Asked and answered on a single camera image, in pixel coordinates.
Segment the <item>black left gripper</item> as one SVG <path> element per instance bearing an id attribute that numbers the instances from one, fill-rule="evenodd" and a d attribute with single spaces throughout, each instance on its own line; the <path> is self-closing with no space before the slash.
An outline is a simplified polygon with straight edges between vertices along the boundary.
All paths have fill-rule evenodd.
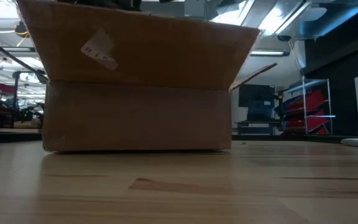
<path id="1" fill-rule="evenodd" d="M 139 10 L 142 0 L 57 0 L 58 2 L 106 7 L 122 10 Z"/>

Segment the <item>taped brown cardboard box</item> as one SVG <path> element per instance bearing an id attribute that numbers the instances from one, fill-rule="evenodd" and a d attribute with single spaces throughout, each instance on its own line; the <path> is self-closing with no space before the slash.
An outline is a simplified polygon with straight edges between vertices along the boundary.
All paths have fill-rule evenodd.
<path id="1" fill-rule="evenodd" d="M 49 152 L 231 146 L 231 90 L 261 31 L 51 0 L 16 0 L 45 69 Z"/>

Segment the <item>long LED light bar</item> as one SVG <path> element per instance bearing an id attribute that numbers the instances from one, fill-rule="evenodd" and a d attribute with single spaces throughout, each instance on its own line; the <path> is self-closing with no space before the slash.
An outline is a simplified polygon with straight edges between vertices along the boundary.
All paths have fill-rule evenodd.
<path id="1" fill-rule="evenodd" d="M 36 54 L 36 50 L 33 47 L 3 47 L 3 49 L 9 53 L 14 54 Z M 251 56 L 258 57 L 287 57 L 290 55 L 289 51 L 276 51 L 276 50 L 254 50 L 251 53 Z"/>

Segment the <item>black monitor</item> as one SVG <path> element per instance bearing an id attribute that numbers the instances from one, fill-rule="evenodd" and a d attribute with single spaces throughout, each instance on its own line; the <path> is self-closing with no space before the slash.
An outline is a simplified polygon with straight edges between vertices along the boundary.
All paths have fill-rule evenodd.
<path id="1" fill-rule="evenodd" d="M 242 85 L 239 88 L 238 107 L 247 108 L 248 121 L 273 120 L 275 87 L 269 85 Z"/>

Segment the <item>dark desk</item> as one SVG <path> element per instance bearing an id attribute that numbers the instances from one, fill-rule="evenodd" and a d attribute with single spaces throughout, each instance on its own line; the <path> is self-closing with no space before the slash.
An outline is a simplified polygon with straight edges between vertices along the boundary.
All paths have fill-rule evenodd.
<path id="1" fill-rule="evenodd" d="M 279 121 L 241 121 L 235 123 L 232 132 L 238 135 L 268 135 L 273 136 L 281 126 Z"/>

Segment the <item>metal rack with red bins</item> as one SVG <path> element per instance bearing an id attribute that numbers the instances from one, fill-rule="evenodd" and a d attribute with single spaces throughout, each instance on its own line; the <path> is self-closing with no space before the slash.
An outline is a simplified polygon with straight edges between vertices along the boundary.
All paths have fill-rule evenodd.
<path id="1" fill-rule="evenodd" d="M 278 129 L 291 135 L 331 135 L 333 115 L 328 79 L 306 79 L 277 90 Z"/>

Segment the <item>distant black station frame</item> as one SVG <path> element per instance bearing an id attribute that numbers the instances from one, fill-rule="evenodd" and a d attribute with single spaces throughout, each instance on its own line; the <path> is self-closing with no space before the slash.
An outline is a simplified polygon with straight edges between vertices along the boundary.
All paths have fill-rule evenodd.
<path id="1" fill-rule="evenodd" d="M 42 83 L 29 83 L 28 77 L 29 71 L 18 70 L 13 72 L 12 77 L 14 79 L 14 96 L 12 100 L 11 113 L 14 121 L 16 121 L 15 116 L 21 114 L 23 109 L 26 109 L 30 106 L 34 106 L 37 103 L 43 103 L 44 108 L 40 106 L 33 109 L 33 112 L 39 112 L 42 115 L 42 121 L 44 120 L 44 111 L 45 111 L 45 96 L 46 96 L 46 85 Z M 33 90 L 28 90 L 28 87 L 43 87 L 43 93 L 34 92 Z"/>

